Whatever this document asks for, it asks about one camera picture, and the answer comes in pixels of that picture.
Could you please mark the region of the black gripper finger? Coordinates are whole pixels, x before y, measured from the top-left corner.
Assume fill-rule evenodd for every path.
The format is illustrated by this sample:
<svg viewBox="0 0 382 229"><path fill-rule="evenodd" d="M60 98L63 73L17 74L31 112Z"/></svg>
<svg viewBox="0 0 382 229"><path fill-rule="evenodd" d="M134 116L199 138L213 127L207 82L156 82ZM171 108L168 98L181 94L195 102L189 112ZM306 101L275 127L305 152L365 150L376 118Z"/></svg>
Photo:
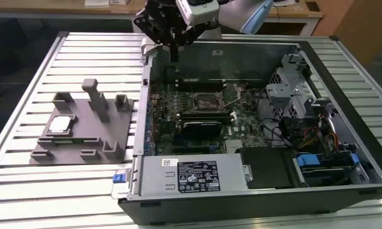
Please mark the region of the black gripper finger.
<svg viewBox="0 0 382 229"><path fill-rule="evenodd" d="M177 61L177 45L171 35L171 28L163 17L152 18L148 13L139 13L132 22L140 28L147 37L156 43L167 47L170 51L170 61Z"/></svg>
<svg viewBox="0 0 382 229"><path fill-rule="evenodd" d="M213 21L187 26L185 23L175 27L175 62L179 61L179 48L191 45L205 31L218 28L218 24Z"/></svg>

